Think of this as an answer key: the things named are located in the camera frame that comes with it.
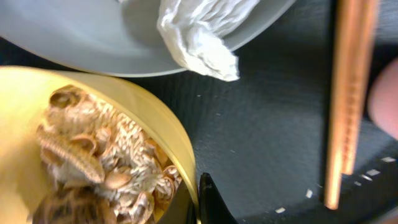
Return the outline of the white napkin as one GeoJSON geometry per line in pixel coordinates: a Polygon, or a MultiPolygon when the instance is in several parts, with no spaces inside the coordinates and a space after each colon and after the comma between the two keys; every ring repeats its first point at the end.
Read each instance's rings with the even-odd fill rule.
{"type": "Polygon", "coordinates": [[[240,79],[238,58],[223,37],[240,26],[259,0],[161,0],[157,30],[175,62],[225,82],[240,79]]]}

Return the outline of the round black tray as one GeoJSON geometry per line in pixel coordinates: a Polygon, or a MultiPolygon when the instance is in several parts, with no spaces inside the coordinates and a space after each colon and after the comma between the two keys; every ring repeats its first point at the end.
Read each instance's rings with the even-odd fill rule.
{"type": "Polygon", "coordinates": [[[343,181],[339,212],[320,202],[330,81],[331,1],[299,1],[238,50],[241,78],[226,83],[181,73],[139,78],[193,141],[243,223],[353,223],[397,206],[397,142],[362,123],[356,173],[343,181]]]}

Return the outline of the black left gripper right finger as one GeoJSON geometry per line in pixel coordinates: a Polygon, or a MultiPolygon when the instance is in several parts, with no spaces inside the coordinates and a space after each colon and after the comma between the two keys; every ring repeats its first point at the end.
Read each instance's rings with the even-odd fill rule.
{"type": "Polygon", "coordinates": [[[230,213],[211,175],[202,173],[199,185],[200,219],[202,224],[238,224],[230,213]]]}

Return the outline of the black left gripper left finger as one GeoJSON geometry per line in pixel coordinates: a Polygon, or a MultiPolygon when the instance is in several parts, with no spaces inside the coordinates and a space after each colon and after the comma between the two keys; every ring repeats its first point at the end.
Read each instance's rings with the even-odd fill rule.
{"type": "Polygon", "coordinates": [[[157,224],[197,224],[195,204],[184,181],[157,224]]]}

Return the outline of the food scraps and rice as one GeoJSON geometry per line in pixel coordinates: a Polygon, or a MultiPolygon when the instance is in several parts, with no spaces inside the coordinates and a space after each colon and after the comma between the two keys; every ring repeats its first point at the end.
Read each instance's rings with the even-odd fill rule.
{"type": "Polygon", "coordinates": [[[55,189],[33,223],[157,223],[182,182],[139,124],[73,85],[49,96],[36,136],[55,189]]]}

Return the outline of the pink cup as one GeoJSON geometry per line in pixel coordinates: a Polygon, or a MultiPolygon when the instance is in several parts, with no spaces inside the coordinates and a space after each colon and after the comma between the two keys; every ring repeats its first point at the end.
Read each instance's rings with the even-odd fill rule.
{"type": "Polygon", "coordinates": [[[397,139],[397,58],[382,70],[373,83],[368,110],[375,125],[397,139]]]}

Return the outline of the grey plate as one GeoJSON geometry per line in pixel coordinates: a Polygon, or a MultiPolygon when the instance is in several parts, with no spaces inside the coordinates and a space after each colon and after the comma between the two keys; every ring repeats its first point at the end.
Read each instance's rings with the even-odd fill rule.
{"type": "MultiPolygon", "coordinates": [[[[1,37],[64,66],[117,77],[187,70],[175,62],[157,30],[160,1],[2,0],[1,37]]],[[[224,43],[234,53],[292,4],[259,0],[224,43]]]]}

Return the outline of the wooden chopstick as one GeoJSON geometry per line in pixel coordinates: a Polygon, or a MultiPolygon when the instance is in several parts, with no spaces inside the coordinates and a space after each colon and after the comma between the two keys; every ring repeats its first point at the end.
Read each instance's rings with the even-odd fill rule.
{"type": "Polygon", "coordinates": [[[353,27],[349,33],[347,77],[347,124],[342,174],[354,172],[359,129],[366,101],[374,36],[379,12],[378,0],[357,0],[353,4],[353,27]]]}
{"type": "Polygon", "coordinates": [[[330,210],[336,210],[339,206],[344,161],[343,143],[348,118],[347,76],[353,58],[360,5],[361,3],[356,0],[336,2],[324,186],[324,206],[330,210]]]}

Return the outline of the yellow bowl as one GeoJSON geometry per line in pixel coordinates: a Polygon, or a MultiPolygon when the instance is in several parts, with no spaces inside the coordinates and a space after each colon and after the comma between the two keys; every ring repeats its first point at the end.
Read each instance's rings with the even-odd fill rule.
{"type": "Polygon", "coordinates": [[[193,148],[181,122],[162,101],[119,78],[18,66],[1,67],[1,222],[26,223],[51,189],[41,166],[35,130],[51,93],[66,85],[112,104],[157,141],[183,177],[199,223],[193,148]]]}

